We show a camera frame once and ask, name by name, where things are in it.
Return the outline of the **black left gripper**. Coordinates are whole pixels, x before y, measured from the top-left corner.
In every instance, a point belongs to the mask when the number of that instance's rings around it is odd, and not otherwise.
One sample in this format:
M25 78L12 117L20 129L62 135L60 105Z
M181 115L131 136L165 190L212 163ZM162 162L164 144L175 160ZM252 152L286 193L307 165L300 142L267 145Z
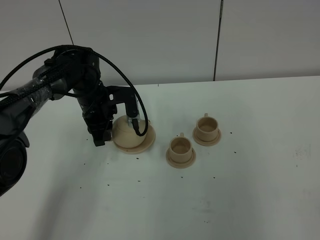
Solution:
M117 86L105 86L102 81L80 81L74 87L74 93L80 95L77 101L82 109L82 117L92 135L96 147L104 146L112 140L114 114L117 107L110 103Z

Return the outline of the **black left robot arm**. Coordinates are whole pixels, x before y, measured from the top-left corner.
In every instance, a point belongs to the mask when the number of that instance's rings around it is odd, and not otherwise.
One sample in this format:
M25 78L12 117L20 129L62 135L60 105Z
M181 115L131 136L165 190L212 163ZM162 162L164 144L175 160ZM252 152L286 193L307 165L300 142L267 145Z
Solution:
M0 192L5 194L22 177L30 142L25 128L49 101L76 98L96 146L112 137L117 106L110 95L113 88L101 81L100 61L106 58L91 48L75 45L51 47L53 56L38 68L25 85L0 98Z

